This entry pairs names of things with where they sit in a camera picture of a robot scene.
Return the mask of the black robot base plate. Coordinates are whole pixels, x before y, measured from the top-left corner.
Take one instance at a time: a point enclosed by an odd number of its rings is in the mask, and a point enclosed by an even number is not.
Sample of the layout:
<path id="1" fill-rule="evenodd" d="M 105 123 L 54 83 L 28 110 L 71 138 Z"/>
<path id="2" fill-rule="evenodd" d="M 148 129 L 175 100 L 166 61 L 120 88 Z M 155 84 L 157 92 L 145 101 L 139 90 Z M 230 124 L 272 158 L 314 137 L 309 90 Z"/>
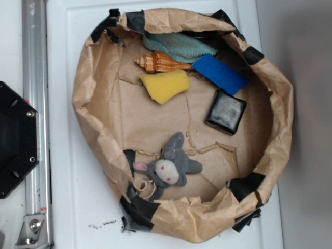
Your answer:
<path id="1" fill-rule="evenodd" d="M 37 114 L 1 82 L 1 199 L 7 198 L 39 163 Z"/>

